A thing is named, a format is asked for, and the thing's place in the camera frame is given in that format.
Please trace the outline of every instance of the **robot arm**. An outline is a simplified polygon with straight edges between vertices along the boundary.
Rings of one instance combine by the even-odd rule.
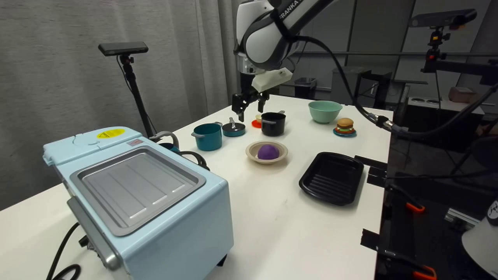
[[[274,8],[267,0],[249,0],[237,11],[237,41],[234,54],[237,69],[244,75],[254,75],[252,86],[242,88],[232,97],[232,111],[244,120],[246,107],[258,100],[263,111],[271,87],[287,82],[292,73],[279,69],[282,61],[294,53],[297,42],[288,38],[301,29],[333,0],[283,0]]]

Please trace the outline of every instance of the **purple ball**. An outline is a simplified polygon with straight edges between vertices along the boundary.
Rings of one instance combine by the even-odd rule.
[[[263,145],[257,151],[257,158],[259,159],[275,159],[280,155],[278,149],[273,145]]]

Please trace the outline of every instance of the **white table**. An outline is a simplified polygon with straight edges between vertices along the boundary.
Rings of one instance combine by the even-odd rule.
[[[360,240],[363,228],[379,231],[384,189],[366,183],[369,167],[365,166],[356,201],[343,207],[312,199],[301,191],[298,181],[321,151],[387,162],[390,135],[361,117],[354,107],[344,106],[339,118],[353,119],[358,136],[338,137],[332,134],[335,124],[319,125],[311,120],[308,102],[271,96],[265,111],[286,110],[287,115],[285,133],[276,138],[266,137],[250,125],[257,103],[246,110],[246,135],[224,137],[219,150],[199,151],[190,133],[199,124],[228,122],[230,116],[235,117],[230,107],[175,132],[182,150],[200,153],[211,171],[230,186],[235,245],[224,267],[214,268],[207,279],[374,278],[376,253],[361,246]],[[392,112],[370,111],[392,117]],[[271,166],[250,161],[246,146],[258,140],[286,145],[287,161]],[[0,279],[46,277],[62,238],[76,222],[66,205],[68,198],[59,184],[0,212]],[[94,252],[80,248],[77,241],[83,235],[79,227],[56,273],[77,263],[82,266],[81,280],[112,279]]]

